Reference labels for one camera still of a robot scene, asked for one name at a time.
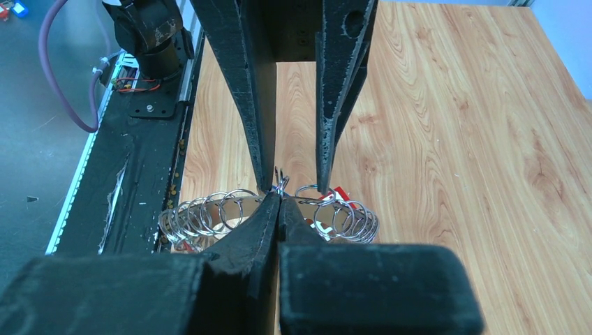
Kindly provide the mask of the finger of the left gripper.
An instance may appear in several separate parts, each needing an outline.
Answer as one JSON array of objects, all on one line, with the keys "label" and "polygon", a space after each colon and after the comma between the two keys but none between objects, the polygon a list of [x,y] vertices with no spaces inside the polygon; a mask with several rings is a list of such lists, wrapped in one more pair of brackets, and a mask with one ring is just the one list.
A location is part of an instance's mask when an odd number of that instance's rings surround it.
[{"label": "finger of the left gripper", "polygon": [[258,189],[271,188],[276,139],[276,62],[261,1],[193,1],[239,112]]},{"label": "finger of the left gripper", "polygon": [[316,34],[316,183],[326,195],[336,146],[367,77],[377,1],[323,1]]}]

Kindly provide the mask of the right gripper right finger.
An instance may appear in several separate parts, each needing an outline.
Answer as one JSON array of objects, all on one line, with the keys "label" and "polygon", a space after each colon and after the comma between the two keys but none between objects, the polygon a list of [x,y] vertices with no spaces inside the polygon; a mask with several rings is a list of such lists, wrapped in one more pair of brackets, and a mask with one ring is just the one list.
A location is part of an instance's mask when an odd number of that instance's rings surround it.
[{"label": "right gripper right finger", "polygon": [[450,249],[431,244],[330,244],[296,201],[279,212],[283,334],[481,334],[479,302]]}]

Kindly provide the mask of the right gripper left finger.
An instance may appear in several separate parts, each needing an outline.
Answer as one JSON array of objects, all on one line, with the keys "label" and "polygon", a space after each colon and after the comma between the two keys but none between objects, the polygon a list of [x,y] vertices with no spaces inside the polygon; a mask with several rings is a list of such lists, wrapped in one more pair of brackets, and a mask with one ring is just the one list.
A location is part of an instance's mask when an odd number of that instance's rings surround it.
[{"label": "right gripper left finger", "polygon": [[197,254],[46,256],[1,297],[2,334],[273,334],[276,232]]}]

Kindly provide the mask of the large metal keyring with rings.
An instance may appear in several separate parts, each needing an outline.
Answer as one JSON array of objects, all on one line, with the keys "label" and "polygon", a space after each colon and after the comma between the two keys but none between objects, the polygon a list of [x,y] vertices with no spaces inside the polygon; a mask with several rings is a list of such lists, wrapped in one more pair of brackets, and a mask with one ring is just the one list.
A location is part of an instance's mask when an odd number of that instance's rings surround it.
[{"label": "large metal keyring with rings", "polygon": [[[234,232],[264,230],[273,233],[286,230],[289,222],[300,223],[312,236],[319,236],[305,221],[304,215],[312,212],[312,204],[326,195],[310,198],[306,192],[317,188],[315,184],[300,186],[287,192],[289,177],[276,171],[276,184],[264,193],[244,188],[218,191],[185,201],[177,206],[169,205],[158,216],[158,226],[172,252],[200,253],[232,235]],[[329,243],[370,244],[378,236],[380,221],[370,208],[355,200],[364,214],[351,241]]]}]

